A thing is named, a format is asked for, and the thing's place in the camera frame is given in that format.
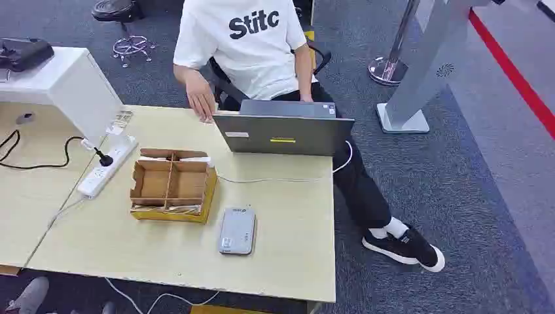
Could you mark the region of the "person's right hand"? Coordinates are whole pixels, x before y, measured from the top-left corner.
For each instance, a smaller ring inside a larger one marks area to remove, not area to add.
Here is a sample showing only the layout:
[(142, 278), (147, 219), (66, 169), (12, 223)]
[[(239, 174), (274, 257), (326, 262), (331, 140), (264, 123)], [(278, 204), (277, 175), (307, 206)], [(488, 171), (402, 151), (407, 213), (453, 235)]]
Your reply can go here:
[(195, 70), (185, 75), (186, 93), (190, 107), (205, 123), (213, 121), (215, 98), (208, 81)]

